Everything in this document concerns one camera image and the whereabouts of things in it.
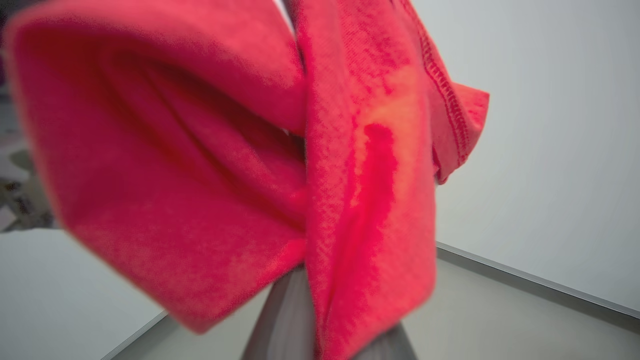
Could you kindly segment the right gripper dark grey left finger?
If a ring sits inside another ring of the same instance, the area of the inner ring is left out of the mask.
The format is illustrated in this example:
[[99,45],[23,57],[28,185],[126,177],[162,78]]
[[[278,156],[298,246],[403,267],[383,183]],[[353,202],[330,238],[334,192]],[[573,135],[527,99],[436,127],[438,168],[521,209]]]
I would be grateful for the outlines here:
[[241,358],[313,360],[314,322],[307,271],[300,265],[270,287]]

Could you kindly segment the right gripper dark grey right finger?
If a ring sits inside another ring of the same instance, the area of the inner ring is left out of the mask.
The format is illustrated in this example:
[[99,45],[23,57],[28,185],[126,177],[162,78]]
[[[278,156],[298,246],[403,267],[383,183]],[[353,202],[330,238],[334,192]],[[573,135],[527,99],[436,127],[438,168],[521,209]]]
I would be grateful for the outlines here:
[[378,335],[352,360],[417,360],[402,322]]

